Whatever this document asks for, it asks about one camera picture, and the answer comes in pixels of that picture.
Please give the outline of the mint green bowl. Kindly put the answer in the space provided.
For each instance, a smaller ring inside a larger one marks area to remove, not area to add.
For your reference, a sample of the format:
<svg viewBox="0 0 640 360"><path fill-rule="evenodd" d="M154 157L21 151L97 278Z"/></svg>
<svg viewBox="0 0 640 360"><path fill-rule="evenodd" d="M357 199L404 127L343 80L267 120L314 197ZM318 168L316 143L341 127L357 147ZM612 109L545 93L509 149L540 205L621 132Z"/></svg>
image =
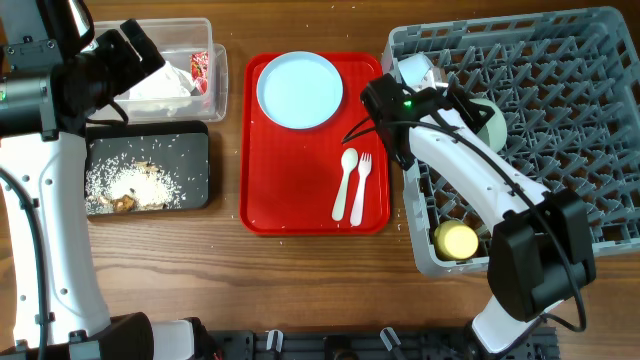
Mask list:
<svg viewBox="0 0 640 360"><path fill-rule="evenodd" d="M472 99L472 102L490 107L494 115L477 132L477 136L494 152L499 152L506 144L507 126L504 114L495 103L483 98Z"/></svg>

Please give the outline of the white napkin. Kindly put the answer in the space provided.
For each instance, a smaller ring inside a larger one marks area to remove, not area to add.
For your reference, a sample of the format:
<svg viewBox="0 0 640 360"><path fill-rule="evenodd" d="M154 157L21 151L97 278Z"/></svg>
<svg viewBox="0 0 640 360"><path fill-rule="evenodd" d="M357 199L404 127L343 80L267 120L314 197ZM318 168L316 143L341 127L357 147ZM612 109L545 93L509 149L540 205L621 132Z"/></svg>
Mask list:
<svg viewBox="0 0 640 360"><path fill-rule="evenodd" d="M190 97L196 88L191 74L166 61L164 66L129 90L130 100Z"/></svg>

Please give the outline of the red sauce packet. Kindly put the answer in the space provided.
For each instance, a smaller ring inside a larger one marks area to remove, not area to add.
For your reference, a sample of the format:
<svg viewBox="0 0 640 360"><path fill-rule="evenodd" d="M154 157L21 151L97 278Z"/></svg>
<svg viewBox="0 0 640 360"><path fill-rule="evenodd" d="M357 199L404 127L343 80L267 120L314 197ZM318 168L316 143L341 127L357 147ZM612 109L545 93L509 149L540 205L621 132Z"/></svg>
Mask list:
<svg viewBox="0 0 640 360"><path fill-rule="evenodd" d="M201 95L208 89L209 54L207 51L197 52L191 55L191 76L196 89Z"/></svg>

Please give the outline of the light blue food bowl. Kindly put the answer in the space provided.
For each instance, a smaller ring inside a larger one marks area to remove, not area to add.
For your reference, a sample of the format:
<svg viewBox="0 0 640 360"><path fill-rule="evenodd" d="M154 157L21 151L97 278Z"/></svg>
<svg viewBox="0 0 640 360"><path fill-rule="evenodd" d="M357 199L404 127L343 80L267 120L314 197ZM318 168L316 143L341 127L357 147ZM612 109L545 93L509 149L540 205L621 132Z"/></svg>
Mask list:
<svg viewBox="0 0 640 360"><path fill-rule="evenodd" d="M429 58L422 54L415 54L398 63L402 80L415 91L427 88L446 89L448 79L442 68L435 66Z"/></svg>

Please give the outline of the white plastic fork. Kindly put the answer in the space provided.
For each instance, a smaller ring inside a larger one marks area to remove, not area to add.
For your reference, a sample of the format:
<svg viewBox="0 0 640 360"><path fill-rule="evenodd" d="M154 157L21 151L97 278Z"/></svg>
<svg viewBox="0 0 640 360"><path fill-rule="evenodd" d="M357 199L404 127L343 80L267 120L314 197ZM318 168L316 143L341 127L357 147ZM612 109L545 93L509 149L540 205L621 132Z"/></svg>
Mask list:
<svg viewBox="0 0 640 360"><path fill-rule="evenodd" d="M364 200L365 200L365 190L366 190L366 181L372 170L372 154L371 153L363 153L361 155L359 164L358 164L358 186L356 190L355 199L353 202L352 211L350 214L350 224L354 227L360 226L363 219L364 212Z"/></svg>

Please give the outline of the yellow plastic cup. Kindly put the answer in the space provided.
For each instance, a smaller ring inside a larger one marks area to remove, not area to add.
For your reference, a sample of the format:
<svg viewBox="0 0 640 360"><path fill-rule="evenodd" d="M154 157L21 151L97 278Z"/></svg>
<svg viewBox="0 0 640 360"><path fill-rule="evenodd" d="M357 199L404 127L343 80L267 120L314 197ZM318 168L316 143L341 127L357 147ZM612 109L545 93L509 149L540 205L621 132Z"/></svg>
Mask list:
<svg viewBox="0 0 640 360"><path fill-rule="evenodd" d="M434 231L435 248L445 260L465 260L472 257L478 247L479 238L475 231L458 220L441 223Z"/></svg>

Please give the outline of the white plastic spoon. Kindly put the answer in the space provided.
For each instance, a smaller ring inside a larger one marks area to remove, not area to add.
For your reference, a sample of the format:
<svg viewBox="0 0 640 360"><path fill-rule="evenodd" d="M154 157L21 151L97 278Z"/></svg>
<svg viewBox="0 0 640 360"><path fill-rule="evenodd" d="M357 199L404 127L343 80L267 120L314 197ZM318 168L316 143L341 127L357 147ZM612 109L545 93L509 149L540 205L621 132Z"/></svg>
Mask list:
<svg viewBox="0 0 640 360"><path fill-rule="evenodd" d="M341 157L340 165L342 169L342 177L340 186L336 195L334 206L332 209L331 217L334 221L341 221L346 207L346 198L348 191L348 184L351 172L356 168L358 164L358 153L354 148L348 148L344 151Z"/></svg>

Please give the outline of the light blue plate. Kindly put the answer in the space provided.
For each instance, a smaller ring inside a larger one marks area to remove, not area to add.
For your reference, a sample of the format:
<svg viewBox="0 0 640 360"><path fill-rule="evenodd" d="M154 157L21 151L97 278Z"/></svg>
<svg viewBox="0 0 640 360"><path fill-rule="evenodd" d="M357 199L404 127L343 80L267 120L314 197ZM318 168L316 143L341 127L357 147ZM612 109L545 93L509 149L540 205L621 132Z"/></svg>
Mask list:
<svg viewBox="0 0 640 360"><path fill-rule="evenodd" d="M344 85L335 65L306 51L288 52L261 71L256 97L262 112L275 124L308 130L327 122L339 109Z"/></svg>

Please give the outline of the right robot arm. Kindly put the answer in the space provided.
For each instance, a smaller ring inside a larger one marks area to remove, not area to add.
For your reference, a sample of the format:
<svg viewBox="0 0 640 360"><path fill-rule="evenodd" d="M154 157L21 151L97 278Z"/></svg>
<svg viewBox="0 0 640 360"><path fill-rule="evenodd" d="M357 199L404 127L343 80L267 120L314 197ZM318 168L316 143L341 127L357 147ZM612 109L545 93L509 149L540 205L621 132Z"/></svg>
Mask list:
<svg viewBox="0 0 640 360"><path fill-rule="evenodd" d="M414 90L390 74L360 99L389 157L404 170L430 166L490 230L492 297L469 325L468 357L500 358L545 320L584 331L581 290L596 278L585 203L521 174L480 139L500 110L454 85Z"/></svg>

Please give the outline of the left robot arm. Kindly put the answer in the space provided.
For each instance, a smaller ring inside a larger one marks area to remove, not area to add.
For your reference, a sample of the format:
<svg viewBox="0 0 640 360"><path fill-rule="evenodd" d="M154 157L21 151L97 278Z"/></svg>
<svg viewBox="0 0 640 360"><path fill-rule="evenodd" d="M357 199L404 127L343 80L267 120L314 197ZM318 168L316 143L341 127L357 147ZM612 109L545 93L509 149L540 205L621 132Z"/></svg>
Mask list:
<svg viewBox="0 0 640 360"><path fill-rule="evenodd" d="M86 127L165 63L135 20L102 34L81 1L5 1L1 190L16 275L5 359L219 359L195 317L112 316L85 210Z"/></svg>

